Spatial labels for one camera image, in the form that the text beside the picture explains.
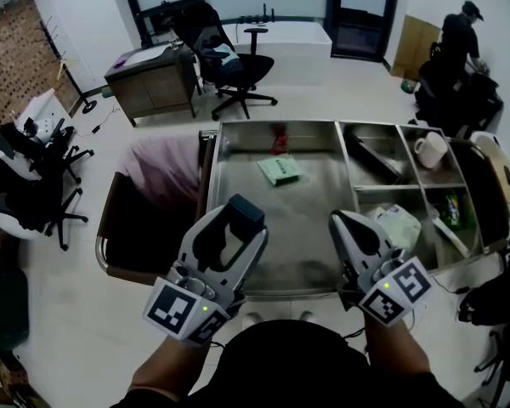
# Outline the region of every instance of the metal tray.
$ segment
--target metal tray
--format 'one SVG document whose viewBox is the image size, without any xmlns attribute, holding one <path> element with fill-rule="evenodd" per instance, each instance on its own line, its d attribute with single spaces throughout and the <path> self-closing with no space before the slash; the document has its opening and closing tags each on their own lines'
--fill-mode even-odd
<svg viewBox="0 0 510 408">
<path fill-rule="evenodd" d="M 289 151 L 303 170 L 298 181 L 279 187 L 268 181 L 257 164 L 272 156 L 275 125 L 286 127 Z M 352 159 L 344 143 L 346 131 L 354 132 L 399 170 L 402 184 L 385 184 Z M 213 153 L 207 210 L 225 204 L 235 193 L 242 194 L 266 213 L 270 232 L 267 249 L 246 282 L 246 295 L 275 300 L 334 292 L 343 268 L 328 218 L 337 209 L 367 214 L 377 206 L 401 205 L 421 222 L 422 233 L 414 251 L 429 271 L 481 257 L 486 246 L 477 219 L 474 225 L 457 232 L 473 253 L 468 261 L 434 228 L 429 208 L 440 201 L 439 193 L 453 188 L 469 204 L 472 198 L 451 150 L 433 170 L 417 164 L 411 148 L 427 131 L 440 132 L 371 122 L 222 123 Z"/>
<path fill-rule="evenodd" d="M 274 187 L 257 162 L 271 157 L 274 125 L 286 127 L 289 151 L 303 171 Z M 234 194 L 261 208 L 269 244 L 247 280 L 256 298 L 334 292 L 343 272 L 328 229 L 333 210 L 354 210 L 341 129 L 336 122 L 224 122 L 220 126 L 208 210 Z"/>
</svg>

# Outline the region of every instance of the person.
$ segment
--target person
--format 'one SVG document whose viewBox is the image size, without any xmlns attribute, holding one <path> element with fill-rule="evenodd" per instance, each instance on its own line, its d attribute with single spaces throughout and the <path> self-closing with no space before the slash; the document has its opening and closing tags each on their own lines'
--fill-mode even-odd
<svg viewBox="0 0 510 408">
<path fill-rule="evenodd" d="M 470 1 L 462 5 L 460 14 L 449 14 L 444 19 L 440 47 L 445 71 L 452 85 L 464 81 L 465 64 L 482 74 L 489 73 L 487 64 L 479 57 L 478 37 L 473 29 L 477 20 L 484 20 L 478 7 Z"/>
<path fill-rule="evenodd" d="M 167 337 L 134 373 L 115 408 L 275 401 L 289 406 L 463 406 L 439 386 L 427 355 L 403 321 L 387 328 L 365 315 L 369 365 L 343 337 L 314 323 L 310 312 L 301 320 L 262 321 L 258 314 L 244 319 L 250 325 L 224 347 L 206 387 L 190 395 L 210 343 L 193 348 Z"/>
</svg>

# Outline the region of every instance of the coat rack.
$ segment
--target coat rack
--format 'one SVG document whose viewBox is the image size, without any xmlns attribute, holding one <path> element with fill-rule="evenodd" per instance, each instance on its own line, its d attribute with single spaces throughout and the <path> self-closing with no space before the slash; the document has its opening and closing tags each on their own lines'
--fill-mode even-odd
<svg viewBox="0 0 510 408">
<path fill-rule="evenodd" d="M 57 38 L 58 35 L 55 35 L 53 37 L 53 33 L 56 30 L 57 26 L 55 26 L 55 28 L 51 31 L 51 33 L 49 33 L 48 24 L 49 24 L 50 20 L 51 20 L 51 18 L 49 18 L 49 20 L 45 24 L 43 24 L 43 22 L 40 20 L 40 27 L 36 27 L 35 30 L 42 31 L 43 34 L 45 35 L 45 39 L 42 39 L 42 40 L 36 41 L 36 42 L 40 43 L 42 41 L 46 41 L 48 43 L 49 47 L 53 50 L 53 53 L 57 57 L 57 60 L 61 61 L 63 56 L 66 54 L 66 51 L 63 54 L 59 53 L 59 50 L 57 49 L 57 46 L 54 43 L 54 40 Z M 82 90 L 79 88 L 79 86 L 77 86 L 77 83 L 74 80 L 74 78 L 71 76 L 70 70 L 68 70 L 68 66 L 66 66 L 66 64 L 64 64 L 64 69 L 65 69 L 66 75 L 68 76 L 68 78 L 71 81 L 71 84 L 74 86 L 74 89 L 77 91 L 77 93 L 81 97 L 82 101 L 85 103 L 85 107 L 83 107 L 83 114 L 89 113 L 92 109 L 94 109 L 96 107 L 96 100 L 93 100 L 90 102 L 87 101 L 87 97 L 82 92 Z"/>
</svg>

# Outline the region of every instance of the black shirt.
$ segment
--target black shirt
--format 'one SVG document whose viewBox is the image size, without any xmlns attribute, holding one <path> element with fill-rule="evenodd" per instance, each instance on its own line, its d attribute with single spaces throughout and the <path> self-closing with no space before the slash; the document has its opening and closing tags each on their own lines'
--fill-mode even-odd
<svg viewBox="0 0 510 408">
<path fill-rule="evenodd" d="M 458 69 L 464 70 L 467 54 L 479 58 L 478 37 L 465 14 L 445 17 L 441 44 L 445 59 Z"/>
<path fill-rule="evenodd" d="M 272 320 L 241 332 L 225 347 L 210 383 L 183 406 L 423 406 L 463 405 L 430 373 L 395 377 L 370 367 L 360 352 L 322 326 Z M 150 390 L 134 390 L 115 408 L 175 405 Z"/>
</svg>

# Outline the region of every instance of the red object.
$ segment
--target red object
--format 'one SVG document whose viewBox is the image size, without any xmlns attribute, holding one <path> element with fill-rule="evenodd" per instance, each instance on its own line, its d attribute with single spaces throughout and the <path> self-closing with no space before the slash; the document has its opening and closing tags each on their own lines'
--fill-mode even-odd
<svg viewBox="0 0 510 408">
<path fill-rule="evenodd" d="M 272 144 L 272 148 L 270 152 L 272 154 L 285 154 L 289 151 L 289 147 L 287 146 L 287 140 L 289 137 L 286 133 L 286 128 L 284 126 L 275 126 L 274 130 L 274 143 Z"/>
</svg>

